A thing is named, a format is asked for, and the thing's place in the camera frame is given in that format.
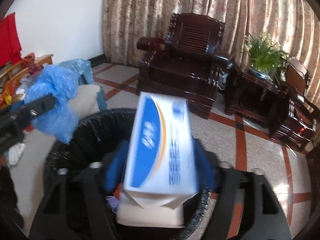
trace curtain fold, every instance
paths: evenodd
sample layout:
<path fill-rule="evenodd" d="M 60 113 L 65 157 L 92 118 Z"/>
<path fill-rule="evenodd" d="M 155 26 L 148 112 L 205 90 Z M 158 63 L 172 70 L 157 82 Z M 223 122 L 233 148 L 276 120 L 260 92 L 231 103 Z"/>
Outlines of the curtain fold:
<path fill-rule="evenodd" d="M 320 22 L 306 0 L 104 0 L 104 51 L 113 63 L 138 64 L 142 36 L 165 38 L 172 13 L 225 22 L 222 47 L 247 63 L 244 36 L 271 33 L 311 73 L 308 98 L 320 106 Z"/>

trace box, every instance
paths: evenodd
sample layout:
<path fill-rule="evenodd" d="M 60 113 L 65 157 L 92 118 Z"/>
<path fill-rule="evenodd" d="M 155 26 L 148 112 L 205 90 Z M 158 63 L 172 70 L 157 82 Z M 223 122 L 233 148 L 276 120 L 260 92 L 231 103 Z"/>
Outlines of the box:
<path fill-rule="evenodd" d="M 183 202 L 198 192 L 188 105 L 184 98 L 140 94 L 117 222 L 183 227 Z"/>

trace wall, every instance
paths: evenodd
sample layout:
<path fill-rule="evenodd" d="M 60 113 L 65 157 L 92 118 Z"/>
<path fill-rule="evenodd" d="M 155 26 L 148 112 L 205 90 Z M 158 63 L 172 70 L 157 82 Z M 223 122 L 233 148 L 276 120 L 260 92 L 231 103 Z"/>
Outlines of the wall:
<path fill-rule="evenodd" d="M 53 62 L 103 54 L 102 0 L 15 0 L 22 56 L 54 54 Z"/>

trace red cloth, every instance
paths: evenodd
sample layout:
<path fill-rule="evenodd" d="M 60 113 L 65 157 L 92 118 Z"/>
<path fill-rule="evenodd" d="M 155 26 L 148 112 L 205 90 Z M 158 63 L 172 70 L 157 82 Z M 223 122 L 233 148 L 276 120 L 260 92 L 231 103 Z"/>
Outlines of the red cloth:
<path fill-rule="evenodd" d="M 9 14 L 0 22 L 0 68 L 9 61 L 15 64 L 22 60 L 14 15 Z"/>

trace wooden side table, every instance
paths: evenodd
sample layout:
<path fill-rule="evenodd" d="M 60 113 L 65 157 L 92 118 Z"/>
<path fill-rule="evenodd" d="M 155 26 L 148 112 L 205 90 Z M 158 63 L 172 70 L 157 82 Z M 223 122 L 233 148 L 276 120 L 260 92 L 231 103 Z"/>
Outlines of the wooden side table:
<path fill-rule="evenodd" d="M 249 66 L 236 62 L 227 79 L 225 113 L 239 113 L 268 127 L 268 115 L 275 111 L 280 90 L 271 82 L 248 71 Z"/>

